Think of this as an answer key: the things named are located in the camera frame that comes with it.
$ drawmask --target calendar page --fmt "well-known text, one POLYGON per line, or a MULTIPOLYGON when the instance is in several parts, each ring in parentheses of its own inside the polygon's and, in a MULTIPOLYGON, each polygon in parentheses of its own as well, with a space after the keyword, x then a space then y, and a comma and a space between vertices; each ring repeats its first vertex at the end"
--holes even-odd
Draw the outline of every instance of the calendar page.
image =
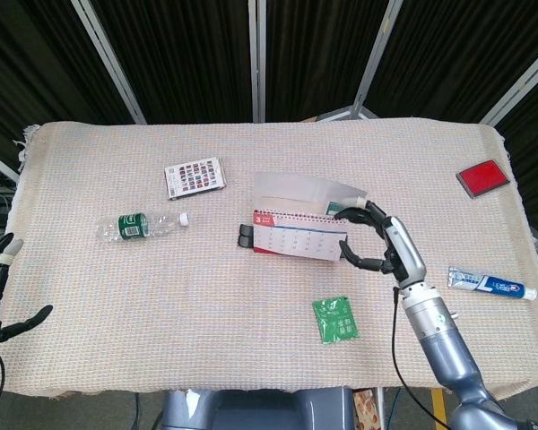
POLYGON ((347 237, 347 221, 278 211, 254 211, 254 250, 337 261, 339 240, 347 237))

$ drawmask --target beige tablecloth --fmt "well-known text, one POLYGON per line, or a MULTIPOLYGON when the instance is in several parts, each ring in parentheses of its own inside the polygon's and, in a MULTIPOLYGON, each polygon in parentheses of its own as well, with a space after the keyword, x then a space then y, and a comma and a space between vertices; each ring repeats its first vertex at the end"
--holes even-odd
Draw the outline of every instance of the beige tablecloth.
MULTIPOLYGON (((30 139, 8 230, 25 240, 10 271, 4 323, 53 313, 4 345, 6 389, 398 385, 390 358, 392 276, 346 262, 254 254, 237 247, 251 222, 256 171, 296 172, 369 191, 405 223, 488 386, 506 397, 538 385, 538 298, 447 289, 447 267, 498 274, 538 289, 538 259, 516 182, 471 200, 455 173, 497 159, 488 126, 424 119, 325 124, 94 126, 55 123, 30 139), (221 157, 228 186, 171 202, 163 168, 221 157), (106 244, 99 218, 187 211, 191 225, 162 239, 106 244), (312 301, 346 295, 360 337, 322 345, 312 301)), ((351 246, 380 256, 371 229, 351 246)), ((404 312, 397 359, 412 386, 437 383, 404 312)))

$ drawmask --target green bottle label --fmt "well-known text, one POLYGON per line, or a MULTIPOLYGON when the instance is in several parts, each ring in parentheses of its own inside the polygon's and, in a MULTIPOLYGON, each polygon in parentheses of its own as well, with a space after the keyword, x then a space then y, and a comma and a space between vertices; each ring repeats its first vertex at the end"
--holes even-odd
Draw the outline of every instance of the green bottle label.
POLYGON ((122 215, 117 220, 117 228, 124 240, 147 237, 147 218, 142 213, 122 215))

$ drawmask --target green packet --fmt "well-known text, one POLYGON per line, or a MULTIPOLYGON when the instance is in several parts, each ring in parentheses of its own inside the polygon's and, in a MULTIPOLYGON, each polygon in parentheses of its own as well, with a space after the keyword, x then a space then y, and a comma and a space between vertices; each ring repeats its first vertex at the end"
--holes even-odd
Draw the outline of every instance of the green packet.
POLYGON ((347 297, 317 300, 313 302, 313 309, 324 344, 359 337, 357 324, 352 316, 351 304, 347 297))

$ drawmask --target red calendar number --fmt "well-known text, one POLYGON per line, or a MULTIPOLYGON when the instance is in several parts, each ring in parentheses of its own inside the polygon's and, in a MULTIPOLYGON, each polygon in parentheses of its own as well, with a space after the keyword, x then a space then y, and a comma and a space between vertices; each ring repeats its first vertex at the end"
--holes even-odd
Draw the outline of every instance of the red calendar number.
POLYGON ((253 213, 253 223, 258 226, 268 226, 273 227, 275 223, 273 222, 273 215, 268 213, 253 213))

